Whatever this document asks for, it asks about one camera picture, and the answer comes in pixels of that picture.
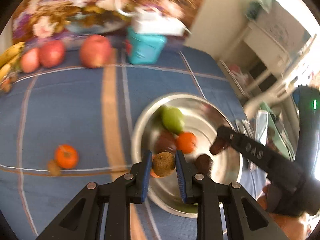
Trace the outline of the person's right hand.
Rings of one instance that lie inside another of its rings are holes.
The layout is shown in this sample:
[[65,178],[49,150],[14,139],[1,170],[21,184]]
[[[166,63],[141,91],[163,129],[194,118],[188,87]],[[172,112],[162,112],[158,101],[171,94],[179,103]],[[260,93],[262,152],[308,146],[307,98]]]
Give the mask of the person's right hand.
[[269,213],[269,216],[274,219],[289,239],[306,239],[307,234],[310,232],[311,226],[307,224],[306,213],[300,217],[290,217],[275,213]]

